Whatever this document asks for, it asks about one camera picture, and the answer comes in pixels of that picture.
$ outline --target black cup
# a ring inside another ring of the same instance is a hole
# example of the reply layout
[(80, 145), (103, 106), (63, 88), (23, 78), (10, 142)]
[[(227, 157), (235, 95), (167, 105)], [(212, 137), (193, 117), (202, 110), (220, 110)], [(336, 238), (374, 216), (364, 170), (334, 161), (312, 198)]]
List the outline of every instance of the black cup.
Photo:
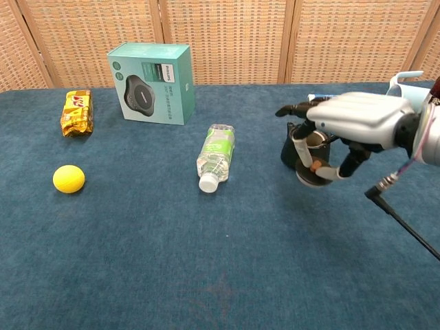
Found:
[[(299, 125), (295, 125), (292, 122), (287, 123), (287, 138), (281, 151), (281, 160), (294, 171), (296, 170), (296, 161), (299, 159), (294, 145), (294, 131), (298, 127)], [(310, 155), (320, 158), (327, 163), (330, 162), (330, 144), (327, 144), (329, 141), (329, 136), (327, 134), (320, 131), (314, 131), (309, 135), (306, 141)]]

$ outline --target rattan panel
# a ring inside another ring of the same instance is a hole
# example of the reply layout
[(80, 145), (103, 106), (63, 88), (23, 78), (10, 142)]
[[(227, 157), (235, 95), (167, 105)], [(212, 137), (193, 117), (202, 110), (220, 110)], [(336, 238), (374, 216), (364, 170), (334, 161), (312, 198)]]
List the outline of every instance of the rattan panel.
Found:
[(430, 1), (304, 0), (293, 83), (389, 81), (401, 71)]
[(0, 0), (0, 91), (47, 84), (11, 7)]
[(437, 79), (440, 76), (440, 31), (431, 42), (428, 53), (421, 64), (425, 79)]
[(276, 83), (286, 0), (167, 0), (167, 43), (191, 46), (196, 84)]
[(107, 53), (127, 42), (154, 42), (147, 0), (29, 0), (29, 15), (62, 87), (114, 86)]

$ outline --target black cable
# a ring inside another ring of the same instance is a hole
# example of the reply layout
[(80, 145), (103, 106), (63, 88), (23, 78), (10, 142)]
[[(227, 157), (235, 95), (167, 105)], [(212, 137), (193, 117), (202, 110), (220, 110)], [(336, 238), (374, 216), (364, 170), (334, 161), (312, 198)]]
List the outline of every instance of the black cable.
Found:
[(394, 210), (391, 208), (385, 199), (380, 194), (381, 190), (374, 186), (365, 192), (365, 196), (379, 206), (386, 214), (392, 216), (407, 232), (411, 234), (420, 244), (422, 244), (427, 251), (429, 251), (438, 261), (440, 261), (440, 253), (436, 251), (427, 241), (425, 241), (415, 230), (413, 230)]

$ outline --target white bottle cap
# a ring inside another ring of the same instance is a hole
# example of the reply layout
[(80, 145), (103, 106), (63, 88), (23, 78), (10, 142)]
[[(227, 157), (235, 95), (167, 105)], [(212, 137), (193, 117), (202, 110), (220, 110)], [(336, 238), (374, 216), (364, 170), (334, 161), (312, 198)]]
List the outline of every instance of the white bottle cap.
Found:
[(219, 185), (219, 177), (212, 173), (205, 173), (200, 177), (199, 188), (205, 193), (213, 193)]

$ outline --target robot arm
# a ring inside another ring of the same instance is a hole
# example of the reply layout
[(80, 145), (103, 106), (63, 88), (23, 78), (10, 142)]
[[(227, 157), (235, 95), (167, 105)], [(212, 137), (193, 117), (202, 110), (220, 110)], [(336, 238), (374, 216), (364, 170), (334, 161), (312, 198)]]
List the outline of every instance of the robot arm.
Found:
[[(323, 166), (316, 175), (331, 181), (352, 176), (372, 152), (402, 147), (408, 156), (416, 156), (421, 146), (421, 132), (426, 132), (428, 122), (435, 116), (434, 105), (429, 104), (417, 114), (408, 100), (395, 96), (350, 92), (335, 96), (310, 108), (305, 121), (296, 130), (294, 145), (302, 164), (310, 168), (312, 158), (307, 148), (307, 136), (318, 129), (338, 136), (349, 146), (349, 154), (339, 167)], [(439, 133), (431, 132), (430, 144), (423, 149), (424, 159), (440, 166)]]

